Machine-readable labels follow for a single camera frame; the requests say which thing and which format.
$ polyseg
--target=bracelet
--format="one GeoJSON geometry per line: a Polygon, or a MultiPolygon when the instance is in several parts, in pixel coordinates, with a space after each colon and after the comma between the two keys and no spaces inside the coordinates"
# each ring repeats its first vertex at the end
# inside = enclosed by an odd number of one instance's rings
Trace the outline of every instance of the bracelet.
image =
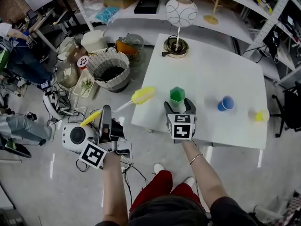
{"type": "Polygon", "coordinates": [[[193,158],[189,164],[191,165],[193,161],[196,160],[200,155],[202,155],[202,153],[198,154],[195,158],[193,158]]]}

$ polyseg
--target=black chair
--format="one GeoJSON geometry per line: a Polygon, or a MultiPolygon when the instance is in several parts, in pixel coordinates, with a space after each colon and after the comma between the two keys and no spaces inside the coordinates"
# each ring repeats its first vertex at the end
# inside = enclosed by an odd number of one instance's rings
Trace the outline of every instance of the black chair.
{"type": "Polygon", "coordinates": [[[271,114],[270,116],[281,117],[280,132],[275,135],[277,138],[281,137],[284,122],[287,125],[285,130],[294,129],[296,132],[301,131],[301,84],[295,82],[295,85],[283,91],[285,103],[283,107],[277,96],[272,95],[272,98],[277,101],[280,114],[271,114]]]}

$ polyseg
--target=lamp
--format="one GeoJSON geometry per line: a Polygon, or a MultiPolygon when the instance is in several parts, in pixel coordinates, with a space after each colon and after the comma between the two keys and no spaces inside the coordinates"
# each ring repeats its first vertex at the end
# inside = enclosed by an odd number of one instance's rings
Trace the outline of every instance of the lamp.
{"type": "Polygon", "coordinates": [[[166,4],[166,17],[168,21],[178,27],[178,35],[170,36],[164,42],[162,55],[168,55],[173,58],[182,58],[187,55],[189,46],[180,39],[180,28],[185,28],[194,23],[198,17],[198,8],[191,0],[170,0],[166,4]]]}

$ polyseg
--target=blue cup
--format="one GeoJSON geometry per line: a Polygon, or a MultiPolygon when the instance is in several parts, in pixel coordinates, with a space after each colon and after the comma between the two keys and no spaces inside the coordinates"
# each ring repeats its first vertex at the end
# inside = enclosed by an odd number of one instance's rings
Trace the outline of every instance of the blue cup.
{"type": "Polygon", "coordinates": [[[219,111],[232,110],[234,107],[234,100],[230,96],[225,96],[219,103],[217,108],[219,111]]]}

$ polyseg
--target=wall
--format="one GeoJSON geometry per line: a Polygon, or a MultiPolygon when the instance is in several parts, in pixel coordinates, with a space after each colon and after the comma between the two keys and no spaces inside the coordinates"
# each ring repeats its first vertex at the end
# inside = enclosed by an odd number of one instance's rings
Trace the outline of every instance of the wall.
{"type": "Polygon", "coordinates": [[[30,7],[24,0],[0,0],[0,17],[3,22],[13,22],[24,18],[30,7]]]}

